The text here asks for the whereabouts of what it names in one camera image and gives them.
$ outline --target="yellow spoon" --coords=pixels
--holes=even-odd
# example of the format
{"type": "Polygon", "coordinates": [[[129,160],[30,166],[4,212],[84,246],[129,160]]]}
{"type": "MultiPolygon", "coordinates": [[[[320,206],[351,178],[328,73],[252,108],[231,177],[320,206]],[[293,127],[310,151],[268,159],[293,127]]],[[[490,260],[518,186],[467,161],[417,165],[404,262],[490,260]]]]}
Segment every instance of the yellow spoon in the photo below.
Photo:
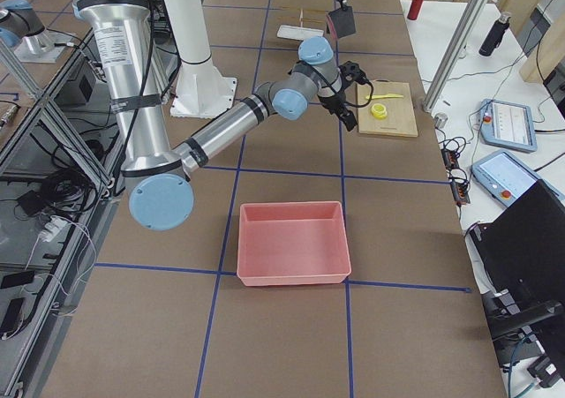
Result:
{"type": "Polygon", "coordinates": [[[384,95],[367,95],[366,100],[381,100],[383,98],[403,98],[404,95],[400,94],[384,94],[384,95]]]}

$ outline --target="screen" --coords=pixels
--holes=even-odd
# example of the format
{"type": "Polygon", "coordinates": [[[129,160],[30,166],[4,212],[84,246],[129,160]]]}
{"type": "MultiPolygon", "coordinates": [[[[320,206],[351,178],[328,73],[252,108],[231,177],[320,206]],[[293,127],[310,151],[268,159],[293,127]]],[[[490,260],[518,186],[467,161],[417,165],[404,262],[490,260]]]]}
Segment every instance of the screen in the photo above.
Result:
{"type": "Polygon", "coordinates": [[[506,154],[498,154],[482,163],[480,167],[515,197],[520,197],[538,180],[506,154]]]}
{"type": "MultiPolygon", "coordinates": [[[[538,180],[483,233],[483,260],[497,290],[508,289],[522,309],[550,299],[565,305],[565,207],[538,180]]],[[[565,378],[565,316],[532,329],[565,378]]]]}
{"type": "Polygon", "coordinates": [[[493,102],[493,128],[497,139],[531,145],[528,114],[522,107],[493,102]]]}

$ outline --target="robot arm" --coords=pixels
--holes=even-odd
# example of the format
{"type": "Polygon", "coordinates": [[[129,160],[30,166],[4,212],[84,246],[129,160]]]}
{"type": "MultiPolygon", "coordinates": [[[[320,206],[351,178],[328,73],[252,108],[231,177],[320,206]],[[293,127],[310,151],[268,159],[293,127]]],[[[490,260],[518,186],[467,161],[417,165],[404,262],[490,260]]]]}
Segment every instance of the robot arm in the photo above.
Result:
{"type": "MultiPolygon", "coordinates": [[[[322,106],[335,114],[348,131],[357,125],[355,116],[347,108],[345,89],[353,82],[369,83],[358,65],[347,62],[338,67],[328,41],[321,37],[302,42],[298,55],[300,61],[286,80],[259,86],[254,94],[175,147],[173,152],[180,157],[187,176],[271,115],[297,120],[316,95],[322,106]]],[[[140,224],[159,229],[183,222],[192,210],[192,203],[192,189],[183,187],[179,177],[156,175],[136,185],[130,197],[130,211],[140,224]]]]}
{"type": "Polygon", "coordinates": [[[159,71],[154,64],[147,0],[74,0],[78,14],[94,28],[108,81],[111,107],[125,143],[122,175],[129,208],[141,225],[155,230],[181,224],[192,211],[190,175],[247,132],[279,113],[298,119],[318,95],[324,108],[345,123],[357,121],[348,110],[345,89],[366,83],[356,64],[338,67],[324,38],[302,43],[290,76],[260,86],[171,149],[164,125],[159,71]]]}
{"type": "Polygon", "coordinates": [[[53,49],[53,41],[45,26],[26,0],[0,3],[0,39],[13,48],[25,39],[32,54],[40,55],[53,49]]]}
{"type": "Polygon", "coordinates": [[[340,8],[330,11],[326,16],[328,32],[335,40],[356,32],[353,9],[347,5],[347,0],[335,0],[340,8]]]}
{"type": "Polygon", "coordinates": [[[354,81],[369,83],[358,65],[347,62],[337,67],[334,52],[325,38],[314,37],[298,48],[298,61],[290,76],[282,81],[265,83],[255,93],[229,109],[213,122],[194,133],[175,148],[187,175],[219,154],[232,142],[273,114],[297,120],[316,95],[322,106],[335,114],[352,130],[357,125],[347,108],[345,89],[354,81]],[[350,75],[355,71],[355,78],[350,75]]]}

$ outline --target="white table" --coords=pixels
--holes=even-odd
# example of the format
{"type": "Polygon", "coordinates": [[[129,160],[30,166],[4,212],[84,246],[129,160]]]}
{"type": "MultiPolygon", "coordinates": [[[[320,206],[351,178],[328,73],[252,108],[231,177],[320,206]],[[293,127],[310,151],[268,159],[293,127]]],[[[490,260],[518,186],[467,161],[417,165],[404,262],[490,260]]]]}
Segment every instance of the white table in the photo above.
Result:
{"type": "MultiPolygon", "coordinates": [[[[410,1],[402,1],[404,14],[408,12],[410,1]]],[[[418,59],[418,68],[422,79],[432,80],[440,61],[447,48],[451,36],[456,29],[456,25],[463,14],[466,3],[445,3],[445,2],[424,2],[417,20],[406,20],[408,31],[411,36],[412,47],[418,59]]],[[[523,54],[515,37],[508,30],[504,36],[502,44],[490,57],[478,54],[478,49],[485,39],[493,22],[500,16],[500,12],[494,4],[488,4],[483,10],[477,25],[474,27],[469,40],[467,41],[467,56],[460,59],[450,78],[461,76],[465,73],[480,71],[497,71],[501,67],[515,62],[516,58],[523,54]]],[[[501,82],[508,76],[501,90],[496,95],[497,100],[510,101],[525,104],[531,107],[532,115],[535,120],[540,120],[538,105],[549,95],[546,89],[533,83],[525,83],[520,77],[519,70],[526,61],[523,57],[512,68],[507,68],[496,74],[480,74],[465,77],[459,80],[450,80],[444,88],[441,98],[433,108],[432,114],[439,112],[448,115],[448,123],[443,129],[448,138],[463,136],[467,139],[473,134],[469,127],[468,115],[480,108],[480,103],[484,99],[494,98],[494,93],[501,82]]],[[[424,88],[429,87],[429,82],[424,81],[424,88]]],[[[536,129],[554,130],[565,128],[565,121],[561,113],[552,100],[547,100],[541,106],[545,115],[544,123],[536,123],[536,129]]],[[[471,117],[472,124],[476,124],[477,115],[471,117]]],[[[472,162],[500,149],[496,146],[485,144],[482,139],[477,144],[477,132],[474,132],[474,140],[468,145],[459,159],[460,166],[470,174],[469,167],[472,162]]],[[[558,134],[539,134],[537,136],[538,151],[532,154],[512,151],[521,161],[530,168],[535,169],[555,156],[565,151],[565,133],[558,134]]],[[[560,191],[565,191],[565,156],[554,162],[539,174],[560,191]]],[[[504,210],[504,206],[493,199],[477,182],[472,181],[470,190],[471,203],[463,207],[461,226],[467,229],[474,222],[492,222],[504,210]]],[[[480,258],[474,249],[470,239],[467,239],[467,248],[473,268],[477,277],[478,286],[481,292],[492,289],[486,279],[484,268],[480,258]]],[[[512,395],[521,392],[532,381],[532,377],[525,370],[535,358],[524,360],[515,367],[512,373],[512,395]]],[[[527,396],[539,398],[562,398],[565,396],[565,382],[560,380],[555,386],[549,389],[535,387],[527,396]]]]}

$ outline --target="sticker label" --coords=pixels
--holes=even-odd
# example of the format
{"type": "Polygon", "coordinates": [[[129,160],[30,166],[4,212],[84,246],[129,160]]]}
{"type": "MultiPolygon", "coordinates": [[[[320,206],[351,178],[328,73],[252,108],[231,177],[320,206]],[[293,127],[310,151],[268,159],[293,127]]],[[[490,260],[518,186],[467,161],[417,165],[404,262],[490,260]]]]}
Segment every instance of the sticker label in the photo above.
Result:
{"type": "Polygon", "coordinates": [[[96,29],[94,37],[100,51],[102,67],[109,68],[132,63],[132,53],[128,47],[125,29],[122,26],[96,29]]]}

